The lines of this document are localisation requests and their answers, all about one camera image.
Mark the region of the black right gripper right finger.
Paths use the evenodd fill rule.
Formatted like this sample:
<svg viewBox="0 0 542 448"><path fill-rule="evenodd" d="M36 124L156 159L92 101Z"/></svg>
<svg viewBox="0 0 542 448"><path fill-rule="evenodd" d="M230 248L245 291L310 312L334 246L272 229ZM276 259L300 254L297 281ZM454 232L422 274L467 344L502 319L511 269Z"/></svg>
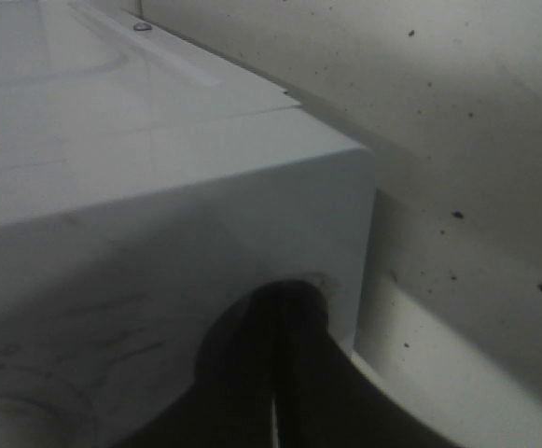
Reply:
<svg viewBox="0 0 542 448"><path fill-rule="evenodd" d="M282 447L451 447L370 382L327 331L325 298L311 284L274 285L277 405Z"/></svg>

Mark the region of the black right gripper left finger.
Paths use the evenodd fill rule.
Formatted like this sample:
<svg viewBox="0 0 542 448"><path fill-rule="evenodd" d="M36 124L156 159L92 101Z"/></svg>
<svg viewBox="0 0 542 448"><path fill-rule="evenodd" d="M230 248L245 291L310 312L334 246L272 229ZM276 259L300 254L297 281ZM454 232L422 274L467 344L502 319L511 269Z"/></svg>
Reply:
<svg viewBox="0 0 542 448"><path fill-rule="evenodd" d="M202 343L192 387L117 447L271 447L276 308L263 286Z"/></svg>

